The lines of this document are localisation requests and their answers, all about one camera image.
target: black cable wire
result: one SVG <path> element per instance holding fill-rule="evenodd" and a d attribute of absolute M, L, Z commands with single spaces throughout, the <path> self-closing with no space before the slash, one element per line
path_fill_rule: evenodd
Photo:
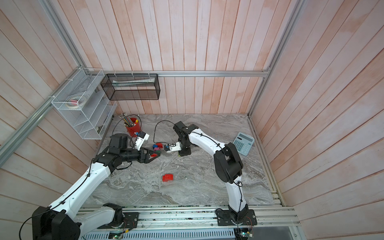
<path fill-rule="evenodd" d="M 132 162 L 128 167 L 116 168 L 116 170 L 125 170 L 125 169 L 129 168 L 131 165 L 132 165 Z"/>
<path fill-rule="evenodd" d="M 124 222 L 125 222 L 125 225 L 124 225 L 124 227 L 123 227 L 123 229 L 121 231 L 121 234 L 124 234 L 124 228 L 127 226 L 127 222 L 125 220 L 124 220 Z"/>
<path fill-rule="evenodd" d="M 239 187 L 239 191 L 240 191 L 240 205 L 239 205 L 239 211 L 237 211 L 237 233 L 239 234 L 239 237 L 241 238 L 240 236 L 240 233 L 239 233 L 239 212 L 240 212 L 240 208 L 241 208 L 241 203 L 243 202 L 243 194 L 241 192 L 241 188 L 243 186 L 243 183 L 241 181 L 237 181 L 236 182 L 233 182 L 235 185 L 237 185 Z"/>
<path fill-rule="evenodd" d="M 225 155 L 225 153 L 224 153 L 224 149 L 220 146 L 220 144 L 218 144 L 217 142 L 215 142 L 215 140 L 213 140 L 212 138 L 210 138 L 210 137 L 208 137 L 207 135 L 204 135 L 204 134 L 202 134 L 202 133 L 197 133 L 197 132 L 194 132 L 194 131 L 191 131 L 191 132 L 196 133 L 196 134 L 198 134 L 198 135 L 200 135 L 200 136 L 207 137 L 207 138 L 211 139 L 211 141 L 214 142 L 214 143 L 216 144 L 216 146 L 218 146 L 219 148 L 221 148 L 221 151 L 222 151 L 223 154 Z"/>
<path fill-rule="evenodd" d="M 113 135 L 113 132 L 115 131 L 116 127 L 118 126 L 119 122 L 121 122 L 122 120 L 123 120 L 123 118 L 120 119 L 120 120 L 116 123 L 115 127 L 113 128 L 112 135 Z"/>
<path fill-rule="evenodd" d="M 93 162 L 93 160 L 94 160 L 94 158 L 92 158 L 91 159 L 91 164 L 89 165 L 89 171 L 88 171 L 88 174 L 87 174 L 87 176 L 85 177 L 85 179 L 84 179 L 84 181 L 73 191 L 73 192 L 71 192 L 71 194 L 70 195 L 68 195 L 64 200 L 62 200 L 57 206 L 55 206 L 55 207 L 53 207 L 53 208 L 51 208 L 51 209 L 48 209 L 47 211 L 45 211 L 45 212 L 43 212 L 43 213 L 40 213 L 40 214 L 36 214 L 36 215 L 34 215 L 34 216 L 32 216 L 32 217 L 29 217 L 27 220 L 25 220 L 24 222 L 23 222 L 23 224 L 21 225 L 21 227 L 20 227 L 20 230 L 19 230 L 19 239 L 20 240 L 22 240 L 22 237 L 21 237 L 21 234 L 22 234 L 22 228 L 23 228 L 23 226 L 24 226 L 24 224 L 28 221 L 28 220 L 30 220 L 31 218 L 33 218 L 33 217 L 37 217 L 37 216 L 39 216 L 39 215 L 43 215 L 43 214 L 45 214 L 45 213 L 47 213 L 47 212 L 49 212 L 49 211 L 52 211 L 53 209 L 55 209 L 55 208 L 57 208 L 58 206 L 60 206 L 61 204 L 64 204 L 65 203 L 65 200 L 67 200 L 75 191 L 77 191 L 80 187 L 81 187 L 81 185 L 83 185 L 84 184 L 84 182 L 88 179 L 88 177 L 91 175 L 91 166 L 92 166 L 92 162 Z"/>
<path fill-rule="evenodd" d="M 225 214 L 225 211 L 224 211 L 223 209 L 216 209 L 216 210 L 215 210 L 215 214 L 216 214 L 216 216 L 217 216 L 217 217 L 221 217 L 221 218 L 225 218 L 223 215 L 219 216 L 219 214 L 217 213 L 217 211 L 219 211 L 219 210 L 220 210 L 220 211 L 223 211 L 224 214 Z"/>
<path fill-rule="evenodd" d="M 135 115 L 135 114 L 128 115 L 128 117 L 129 117 L 129 116 L 136 116 L 136 117 L 139 118 L 139 120 L 140 120 L 140 125 L 139 125 L 139 126 L 140 126 L 140 130 L 141 130 L 141 127 L 142 127 L 142 121 L 141 121 L 141 118 L 140 118 L 138 115 Z M 112 135 L 113 135 L 113 133 L 115 132 L 116 127 L 119 125 L 119 123 L 120 123 L 122 120 L 123 120 L 123 118 L 120 119 L 120 120 L 116 123 L 115 127 L 113 128 Z M 130 139 L 130 143 L 129 143 L 129 145 L 131 146 L 130 149 L 133 149 L 135 143 L 133 142 L 133 139 L 132 139 L 132 137 L 131 137 L 130 135 L 128 135 L 128 137 L 129 137 L 129 139 Z"/>
<path fill-rule="evenodd" d="M 156 127 L 158 126 L 159 123 L 161 122 L 170 122 L 172 123 L 173 125 L 175 125 L 173 122 L 171 121 L 168 121 L 168 120 L 161 120 L 160 122 L 158 122 L 155 126 L 155 131 L 153 132 L 153 143 L 156 144 L 156 143 L 166 143 L 166 144 L 169 144 L 170 146 L 174 147 L 176 146 L 176 144 L 171 144 L 171 143 L 168 143 L 168 142 L 155 142 L 155 133 L 156 133 Z"/>

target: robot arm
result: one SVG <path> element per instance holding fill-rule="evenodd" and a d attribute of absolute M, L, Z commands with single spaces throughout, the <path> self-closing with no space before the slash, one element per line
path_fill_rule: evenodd
<path fill-rule="evenodd" d="M 233 223 L 239 223 L 249 214 L 247 202 L 244 199 L 241 175 L 243 163 L 233 143 L 224 144 L 206 135 L 196 125 L 186 126 L 178 122 L 173 129 L 179 136 L 177 147 L 165 146 L 165 150 L 179 151 L 180 156 L 190 155 L 190 145 L 194 144 L 214 158 L 215 171 L 225 182 L 229 197 L 229 216 Z"/>
<path fill-rule="evenodd" d="M 141 147 L 148 137 L 148 134 L 140 132 L 135 147 L 128 149 L 128 135 L 112 135 L 110 145 L 93 159 L 87 171 L 70 189 L 49 207 L 39 207 L 35 210 L 32 217 L 33 239 L 77 240 L 105 224 L 108 224 L 108 228 L 121 227 L 125 216 L 122 213 L 122 207 L 116 204 L 104 204 L 103 207 L 91 213 L 78 217 L 76 215 L 96 187 L 113 171 L 118 170 L 117 167 L 122 162 L 150 163 L 160 156 L 152 150 Z M 137 223 L 137 217 L 136 220 L 133 218 L 127 222 L 129 222 L 127 226 L 132 222 Z"/>

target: metal mounting plate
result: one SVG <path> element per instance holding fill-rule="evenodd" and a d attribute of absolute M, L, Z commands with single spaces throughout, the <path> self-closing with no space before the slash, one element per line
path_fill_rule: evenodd
<path fill-rule="evenodd" d="M 130 228 L 136 228 L 137 227 L 137 221 L 139 219 L 139 213 L 138 212 L 125 212 L 124 214 L 124 222 L 122 227 L 124 229 L 130 229 Z M 111 229 L 110 224 L 106 224 L 103 226 L 98 227 L 98 229 Z"/>
<path fill-rule="evenodd" d="M 228 216 L 227 218 L 222 218 L 222 217 L 218 217 L 217 218 L 217 225 L 219 226 L 236 226 L 237 224 L 235 224 L 234 222 L 232 222 L 232 220 L 230 219 L 229 217 L 229 210 L 223 210 L 224 211 L 224 216 Z M 243 217 L 242 219 L 243 221 L 241 221 L 238 225 L 248 225 L 248 226 L 254 226 L 254 225 L 257 225 L 257 220 L 256 220 L 256 216 L 255 216 L 255 211 L 252 210 L 252 209 L 249 209 L 246 213 L 246 215 Z"/>

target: marble tabletop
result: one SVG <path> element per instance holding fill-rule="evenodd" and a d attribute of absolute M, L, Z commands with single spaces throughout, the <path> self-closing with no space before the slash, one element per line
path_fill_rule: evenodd
<path fill-rule="evenodd" d="M 152 148 L 156 123 L 169 120 L 195 124 L 209 136 L 221 142 L 232 142 L 239 132 L 251 135 L 245 114 L 140 114 L 142 131 L 150 135 L 143 147 Z M 114 133 L 127 133 L 122 121 L 115 117 L 100 149 L 104 149 Z M 177 142 L 178 136 L 169 122 L 156 128 L 159 142 Z M 149 164 L 133 162 L 126 170 L 116 170 L 105 179 L 86 200 L 84 206 L 108 202 L 121 206 L 139 205 L 227 205 L 224 182 L 216 175 L 213 158 L 203 149 L 191 146 L 192 154 L 179 157 L 177 152 L 161 152 Z M 272 194 L 263 171 L 260 154 L 253 145 L 247 156 L 240 155 L 244 168 L 242 183 L 249 205 L 273 204 Z M 173 174 L 170 182 L 162 182 L 164 174 Z"/>

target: metal rail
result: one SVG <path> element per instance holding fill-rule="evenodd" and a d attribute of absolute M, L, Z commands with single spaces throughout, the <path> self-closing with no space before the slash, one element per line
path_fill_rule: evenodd
<path fill-rule="evenodd" d="M 255 125 L 253 124 L 252 120 L 249 119 L 249 118 L 248 118 L 248 124 L 249 124 L 249 126 L 251 128 L 252 135 L 253 135 L 253 137 L 255 139 L 255 145 L 256 145 L 256 147 L 259 150 L 260 157 L 261 157 L 262 163 L 263 163 L 263 168 L 264 168 L 265 173 L 267 174 L 267 179 L 270 181 L 273 190 L 275 190 L 277 192 L 277 194 L 279 196 L 279 200 L 281 202 L 281 205 L 285 206 L 285 201 L 284 201 L 284 198 L 283 198 L 283 194 L 282 194 L 282 192 L 281 192 L 281 190 L 279 188 L 279 185 L 277 184 L 275 175 L 272 172 L 272 168 L 271 168 L 271 165 L 270 165 L 270 163 L 268 161 L 267 154 L 265 153 L 264 147 L 262 146 L 262 141 L 259 138 L 259 134 L 257 134 Z"/>
<path fill-rule="evenodd" d="M 16 149 L 23 143 L 28 135 L 37 127 L 37 125 L 45 118 L 49 111 L 53 108 L 51 101 L 53 97 L 67 84 L 69 79 L 74 76 L 79 69 L 74 69 L 68 76 L 66 81 L 63 81 L 60 86 L 53 92 L 53 94 L 47 97 L 44 102 L 28 117 L 21 126 L 16 129 L 13 134 L 4 141 L 4 144 L 0 147 L 0 167 L 8 160 L 8 158 L 16 151 Z"/>
<path fill-rule="evenodd" d="M 276 52 L 272 58 L 271 65 L 268 68 L 269 69 L 268 76 L 263 79 L 263 82 L 261 83 L 260 88 L 257 91 L 256 97 L 254 98 L 254 100 L 252 102 L 250 111 L 248 113 L 249 116 L 253 115 L 255 108 L 256 108 L 257 104 L 259 103 L 260 98 L 261 98 L 261 96 L 265 90 L 265 87 L 266 87 L 270 77 L 272 76 L 273 71 L 276 68 L 277 62 L 279 61 L 281 54 L 284 51 L 286 44 L 293 33 L 293 29 L 295 28 L 297 22 L 300 19 L 300 15 L 302 13 L 302 10 L 303 10 L 306 2 L 307 2 L 307 0 L 298 0 L 298 2 L 296 3 L 295 9 L 294 9 L 289 21 L 288 21 L 287 28 L 284 31 L 283 37 L 282 37 L 281 41 L 279 42 L 279 46 L 277 47 L 277 50 L 276 50 Z"/>
<path fill-rule="evenodd" d="M 151 74 L 159 77 L 266 77 L 268 70 L 261 71 L 103 71 L 105 74 Z"/>
<path fill-rule="evenodd" d="M 215 214 L 217 208 L 228 209 L 227 206 L 158 206 L 128 207 L 123 208 L 123 212 L 139 212 L 138 227 L 135 230 L 228 228 L 228 226 L 217 225 L 217 216 Z M 255 211 L 255 219 L 258 222 L 258 225 L 254 227 L 300 226 L 293 207 L 253 205 L 249 206 L 249 208 Z M 97 209 L 84 207 L 79 210 L 78 215 L 87 214 Z"/>
<path fill-rule="evenodd" d="M 50 18 L 51 23 L 56 28 L 57 32 L 59 33 L 62 40 L 64 41 L 64 44 L 68 47 L 78 67 L 85 68 L 86 65 L 84 63 L 84 60 L 82 59 L 79 51 L 77 50 L 67 30 L 65 30 L 65 27 L 63 26 L 63 23 L 61 22 L 60 17 L 56 12 L 51 0 L 39 0 L 39 2 L 40 2 L 40 5 L 43 7 L 47 16 Z"/>

